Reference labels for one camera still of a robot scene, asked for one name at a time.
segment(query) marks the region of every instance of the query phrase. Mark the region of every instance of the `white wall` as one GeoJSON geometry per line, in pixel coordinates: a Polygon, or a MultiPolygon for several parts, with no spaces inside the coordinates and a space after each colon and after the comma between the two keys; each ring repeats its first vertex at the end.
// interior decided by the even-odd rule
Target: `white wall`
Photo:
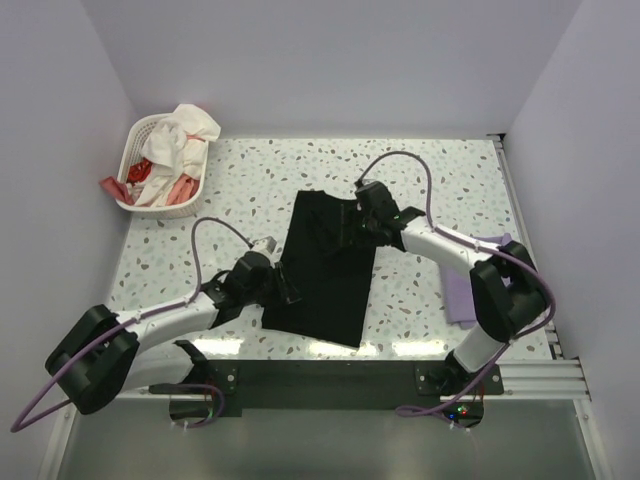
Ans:
{"type": "Polygon", "coordinates": [[[141,114],[225,135],[505,132],[580,0],[82,0],[141,114]]]}
{"type": "Polygon", "coordinates": [[[35,478],[52,422],[9,427],[112,278],[127,217],[97,182],[134,115],[77,0],[2,2],[0,38],[0,476],[13,480],[35,478]]]}
{"type": "Polygon", "coordinates": [[[506,139],[618,478],[640,476],[640,3],[584,0],[506,139]]]}

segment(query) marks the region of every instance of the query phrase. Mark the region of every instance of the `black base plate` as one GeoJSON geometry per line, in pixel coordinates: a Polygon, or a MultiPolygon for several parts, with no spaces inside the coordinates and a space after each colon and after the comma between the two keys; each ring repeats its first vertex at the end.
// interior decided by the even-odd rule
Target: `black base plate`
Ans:
{"type": "MultiPolygon", "coordinates": [[[[210,364],[213,384],[226,397],[224,416],[240,416],[245,408],[393,410],[400,405],[440,404],[440,395],[421,378],[442,367],[441,361],[210,360],[210,364]]],[[[485,396],[504,393],[498,366],[482,385],[485,396]]],[[[185,393],[170,385],[152,386],[149,391],[185,393]]],[[[171,403],[176,402],[182,404],[176,405],[181,417],[195,408],[205,408],[206,416],[204,401],[171,403]]]]}

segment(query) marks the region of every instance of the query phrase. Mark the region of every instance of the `lavender fabric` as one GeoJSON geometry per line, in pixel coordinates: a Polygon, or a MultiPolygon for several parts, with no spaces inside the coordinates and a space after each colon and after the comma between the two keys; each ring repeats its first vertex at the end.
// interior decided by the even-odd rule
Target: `lavender fabric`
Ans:
{"type": "MultiPolygon", "coordinates": [[[[506,245],[511,235],[505,233],[501,237],[487,237],[479,240],[506,245]]],[[[472,328],[476,324],[476,312],[473,307],[473,293],[469,277],[461,277],[453,269],[440,267],[440,277],[444,292],[444,306],[447,323],[460,325],[462,329],[472,328]]]]}

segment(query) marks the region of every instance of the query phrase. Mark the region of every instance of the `white cloth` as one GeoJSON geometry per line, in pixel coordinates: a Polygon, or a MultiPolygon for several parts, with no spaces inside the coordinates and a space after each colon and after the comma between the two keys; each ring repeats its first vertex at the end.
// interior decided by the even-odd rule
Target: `white cloth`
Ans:
{"type": "Polygon", "coordinates": [[[220,125],[207,112],[195,105],[178,105],[171,115],[156,124],[142,145],[142,156],[153,165],[147,178],[138,184],[143,188],[135,205],[166,205],[173,186],[183,173],[202,180],[209,142],[216,141],[219,136],[220,125]],[[188,135],[198,138],[187,138],[188,135]]]}

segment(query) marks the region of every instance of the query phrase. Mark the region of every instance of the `terrazzo table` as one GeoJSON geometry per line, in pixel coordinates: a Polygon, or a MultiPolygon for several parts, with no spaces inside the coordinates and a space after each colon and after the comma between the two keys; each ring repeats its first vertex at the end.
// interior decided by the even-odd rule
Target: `terrazzo table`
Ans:
{"type": "MultiPolygon", "coordinates": [[[[484,140],[224,139],[210,146],[197,217],[217,216],[250,239],[268,235],[282,251],[298,190],[354,198],[353,182],[378,155],[406,150],[433,173],[436,222],[479,236],[509,232],[519,239],[493,142],[484,140]]],[[[398,206],[424,209],[425,174],[414,160],[395,156],[369,174],[383,181],[398,206]]],[[[133,309],[184,295],[194,287],[189,242],[196,216],[133,218],[108,306],[133,309]]],[[[202,225],[197,237],[203,278],[231,268],[246,246],[225,228],[202,225]]],[[[376,253],[360,348],[262,330],[262,309],[247,307],[220,328],[188,335],[209,358],[442,359],[467,334],[445,322],[438,266],[390,247],[376,253]]],[[[545,360],[544,331],[515,343],[505,360],[545,360]]]]}

